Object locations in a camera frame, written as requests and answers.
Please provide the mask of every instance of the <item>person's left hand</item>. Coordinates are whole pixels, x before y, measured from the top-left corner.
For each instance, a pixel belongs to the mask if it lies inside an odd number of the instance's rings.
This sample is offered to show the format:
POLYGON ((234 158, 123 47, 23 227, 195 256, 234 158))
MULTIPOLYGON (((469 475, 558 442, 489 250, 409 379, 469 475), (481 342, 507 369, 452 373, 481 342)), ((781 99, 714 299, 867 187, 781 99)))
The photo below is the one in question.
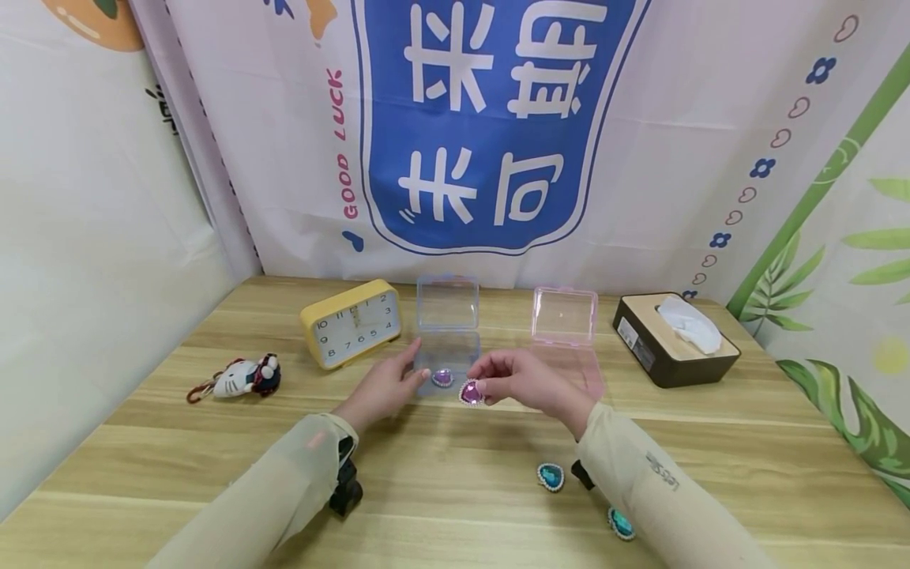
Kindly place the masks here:
POLYGON ((347 421, 357 433, 394 415, 430 376, 430 370, 409 371, 419 349, 420 338, 417 338, 398 355, 376 362, 332 414, 347 421))

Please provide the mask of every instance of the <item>transparent box lid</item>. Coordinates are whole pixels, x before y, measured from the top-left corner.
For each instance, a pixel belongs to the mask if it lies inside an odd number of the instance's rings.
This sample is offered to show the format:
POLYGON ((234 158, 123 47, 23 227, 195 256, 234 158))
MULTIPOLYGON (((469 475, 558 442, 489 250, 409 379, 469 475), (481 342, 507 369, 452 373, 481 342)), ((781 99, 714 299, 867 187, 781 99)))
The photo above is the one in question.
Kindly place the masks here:
POLYGON ((473 277, 423 275, 417 279, 418 330, 476 330, 480 284, 473 277))
POLYGON ((596 292, 534 289, 531 338, 535 342, 589 347, 594 343, 596 322, 596 292))

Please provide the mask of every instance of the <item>hand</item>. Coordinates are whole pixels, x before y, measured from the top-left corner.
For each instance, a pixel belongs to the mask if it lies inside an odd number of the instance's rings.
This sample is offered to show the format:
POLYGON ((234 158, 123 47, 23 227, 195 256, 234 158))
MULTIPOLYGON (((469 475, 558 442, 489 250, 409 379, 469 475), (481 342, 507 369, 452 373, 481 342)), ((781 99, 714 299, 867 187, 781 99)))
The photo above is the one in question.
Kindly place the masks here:
POLYGON ((409 372, 419 349, 420 338, 417 338, 398 355, 376 362, 332 414, 347 421, 358 433, 394 415, 430 376, 430 370, 409 372))
POLYGON ((595 400, 527 350, 496 350, 468 370, 488 405, 507 397, 564 424, 576 440, 584 434, 595 400))

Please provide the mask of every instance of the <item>wall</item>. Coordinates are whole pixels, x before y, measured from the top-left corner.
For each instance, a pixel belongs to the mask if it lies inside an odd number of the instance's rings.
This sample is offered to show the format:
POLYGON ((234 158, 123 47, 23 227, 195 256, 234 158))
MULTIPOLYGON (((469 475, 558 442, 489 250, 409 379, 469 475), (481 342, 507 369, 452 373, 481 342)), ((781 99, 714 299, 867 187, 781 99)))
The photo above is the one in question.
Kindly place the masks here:
POLYGON ((910 506, 908 83, 910 46, 731 308, 910 506))
POLYGON ((234 278, 126 2, 4 5, 0 68, 2 520, 234 278))

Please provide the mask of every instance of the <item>person's right hand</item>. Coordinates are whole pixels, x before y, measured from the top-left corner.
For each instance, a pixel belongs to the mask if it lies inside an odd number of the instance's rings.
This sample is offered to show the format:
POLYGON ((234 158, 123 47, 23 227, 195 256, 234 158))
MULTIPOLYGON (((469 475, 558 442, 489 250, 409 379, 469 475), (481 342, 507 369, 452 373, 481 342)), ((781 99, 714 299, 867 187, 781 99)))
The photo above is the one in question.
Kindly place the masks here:
POLYGON ((484 354, 468 370, 488 405, 511 397, 526 407, 557 419, 576 440, 587 427, 595 400, 572 385, 527 350, 495 350, 484 354))

